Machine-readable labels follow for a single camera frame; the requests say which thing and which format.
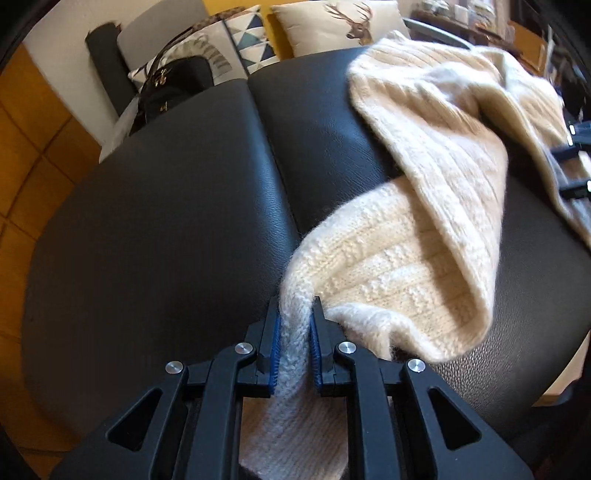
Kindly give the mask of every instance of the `handbag strap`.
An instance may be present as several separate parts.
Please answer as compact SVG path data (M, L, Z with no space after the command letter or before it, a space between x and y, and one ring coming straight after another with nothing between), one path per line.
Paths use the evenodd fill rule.
M146 85L148 85L152 81L152 78L154 77L154 74L158 70L158 65L160 64L160 60L162 60L162 57L164 56L164 54L170 48L174 47L178 43L181 43L185 38L187 38L188 36L192 35L195 32L196 32L196 30L195 30L195 27L194 26L193 27L189 27L188 29L186 29L183 32L179 33L172 40L170 40L162 48L162 50L160 50L160 52L154 57L154 61L152 62L152 65L150 65L150 70L149 70L148 74L146 75L146 80L145 80L145 82L144 82L144 84L142 86L142 90L146 87Z

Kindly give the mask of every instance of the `white pillow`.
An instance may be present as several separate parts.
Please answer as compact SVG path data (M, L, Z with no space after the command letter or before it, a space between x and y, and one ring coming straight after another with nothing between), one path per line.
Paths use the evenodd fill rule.
M228 34L226 26L221 20L202 28L183 41L170 47L160 59L158 68L162 68L173 60L193 55L201 55L207 58L209 66L212 68L213 83L215 85L232 79L247 78L244 66L236 52L236 47ZM141 89L146 81L154 60L155 58L143 67L129 72L128 77L133 81L138 90Z
M371 45L398 30L410 38L393 0L317 0L271 7L294 55Z

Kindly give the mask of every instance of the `ribbed knit texture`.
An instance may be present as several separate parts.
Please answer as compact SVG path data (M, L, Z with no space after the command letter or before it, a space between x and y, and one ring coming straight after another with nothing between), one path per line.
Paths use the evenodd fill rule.
M344 400L319 398L308 375L315 295L381 358L397 346L442 362L486 336L508 159L481 113L528 150L559 204L547 158L567 139L559 98L508 54L394 32L348 75L353 106L405 176L338 208L291 259L276 395L248 400L243 414L241 463L263 480L338 480L346 467Z

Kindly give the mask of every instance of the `deer print pillow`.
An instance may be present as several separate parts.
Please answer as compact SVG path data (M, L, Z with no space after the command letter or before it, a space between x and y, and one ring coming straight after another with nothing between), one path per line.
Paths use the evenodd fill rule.
M296 57L371 45L392 30L410 38L393 0L318 0L271 9Z

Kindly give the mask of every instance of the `black gripper frame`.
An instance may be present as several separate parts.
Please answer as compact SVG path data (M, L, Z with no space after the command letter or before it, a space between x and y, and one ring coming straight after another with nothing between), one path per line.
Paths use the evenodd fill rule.
M167 374L130 408L101 424L56 466L50 480L235 480L244 397L273 391L277 298L250 325L249 353L229 346L210 361Z
M343 353L343 330L324 318L319 299L310 335L320 349L314 379L320 394L346 397L351 480L533 479L521 458L422 361L413 361L412 370L359 345Z

